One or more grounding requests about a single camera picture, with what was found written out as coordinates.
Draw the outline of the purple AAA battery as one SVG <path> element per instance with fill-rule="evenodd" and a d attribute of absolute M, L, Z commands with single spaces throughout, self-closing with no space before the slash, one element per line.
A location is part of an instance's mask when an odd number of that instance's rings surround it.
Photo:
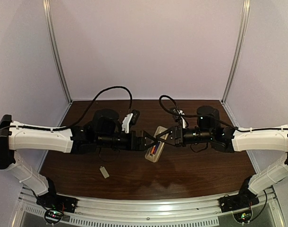
<path fill-rule="evenodd" d="M 158 143 L 154 146 L 153 154 L 156 154 L 156 152 L 158 151 L 159 146 L 160 146 L 160 142 L 158 142 Z"/>

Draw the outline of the white remote control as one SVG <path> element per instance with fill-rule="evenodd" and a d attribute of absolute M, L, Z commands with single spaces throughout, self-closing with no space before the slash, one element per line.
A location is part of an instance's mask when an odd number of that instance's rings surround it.
<path fill-rule="evenodd" d="M 163 127 L 163 126 L 158 126 L 155 133 L 154 133 L 154 137 L 156 137 L 158 134 L 163 133 L 164 131 L 166 131 L 167 128 Z M 152 146 L 151 148 L 149 148 L 145 154 L 145 158 L 153 163 L 158 162 L 162 151 L 164 149 L 165 143 L 162 141 L 158 141 L 154 146 Z"/>

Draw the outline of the grey battery cover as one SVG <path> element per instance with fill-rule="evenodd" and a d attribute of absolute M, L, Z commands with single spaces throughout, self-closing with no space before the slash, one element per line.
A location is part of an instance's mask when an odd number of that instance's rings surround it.
<path fill-rule="evenodd" d="M 109 178 L 110 175 L 104 166 L 101 166 L 99 170 L 105 179 Z"/>

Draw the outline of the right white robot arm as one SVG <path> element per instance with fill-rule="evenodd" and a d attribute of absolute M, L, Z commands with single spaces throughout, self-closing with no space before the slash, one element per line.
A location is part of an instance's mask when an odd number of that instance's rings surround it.
<path fill-rule="evenodd" d="M 175 147 L 188 144 L 210 144 L 214 150 L 234 153 L 246 150 L 278 150 L 284 155 L 265 170 L 246 178 L 240 196 L 253 198 L 266 188 L 288 177 L 288 124 L 272 128 L 221 127 L 214 120 L 201 117 L 198 126 L 189 129 L 171 127 L 156 139 Z"/>

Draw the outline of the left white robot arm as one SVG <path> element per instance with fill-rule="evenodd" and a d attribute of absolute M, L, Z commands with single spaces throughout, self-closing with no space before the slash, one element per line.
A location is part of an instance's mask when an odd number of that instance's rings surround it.
<path fill-rule="evenodd" d="M 146 151 L 157 140 L 146 131 L 137 136 L 131 130 L 139 116 L 139 111 L 133 110 L 119 122 L 116 111 L 102 109 L 84 126 L 48 128 L 22 124 L 6 114 L 0 121 L 0 170 L 10 171 L 37 197 L 54 199 L 57 193 L 53 181 L 34 171 L 17 150 L 40 149 L 78 155 L 94 152 L 97 148 Z"/>

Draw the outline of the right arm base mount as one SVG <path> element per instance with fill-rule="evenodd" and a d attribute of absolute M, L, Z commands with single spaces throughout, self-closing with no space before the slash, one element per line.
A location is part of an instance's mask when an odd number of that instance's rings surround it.
<path fill-rule="evenodd" d="M 249 198 L 246 195 L 225 195 L 218 199 L 222 213 L 232 212 L 234 220 L 239 224 L 249 224 L 253 218 L 252 206 L 259 203 L 257 197 Z"/>

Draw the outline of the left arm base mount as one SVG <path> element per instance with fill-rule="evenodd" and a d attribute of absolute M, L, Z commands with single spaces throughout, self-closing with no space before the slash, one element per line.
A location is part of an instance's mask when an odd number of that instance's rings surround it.
<path fill-rule="evenodd" d="M 63 195 L 50 196 L 35 194 L 36 203 L 45 210 L 43 218 L 50 224 L 58 224 L 66 213 L 75 213 L 78 199 Z"/>

